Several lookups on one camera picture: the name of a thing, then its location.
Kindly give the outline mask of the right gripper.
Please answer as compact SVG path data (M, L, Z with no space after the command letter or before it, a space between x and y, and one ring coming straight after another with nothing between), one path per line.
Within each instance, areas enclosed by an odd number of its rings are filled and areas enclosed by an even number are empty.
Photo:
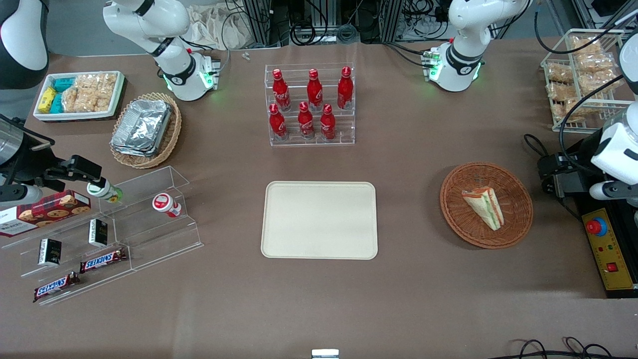
M36 178L46 172L47 180L102 182L102 167L80 155L51 164L50 149L32 150L38 141L23 131L1 132L1 199L2 206L18 206L39 202L43 197Z

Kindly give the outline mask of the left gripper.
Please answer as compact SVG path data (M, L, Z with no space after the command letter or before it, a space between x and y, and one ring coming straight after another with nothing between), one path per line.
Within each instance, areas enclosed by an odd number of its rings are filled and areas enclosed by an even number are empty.
M632 173L629 184L591 164L592 156L601 146L597 142L577 142L568 148L572 159L580 166L572 165L563 153L554 153L540 157L537 172L542 181L547 178L568 173L568 195L578 197L588 195L595 200L631 200L638 195L637 173Z

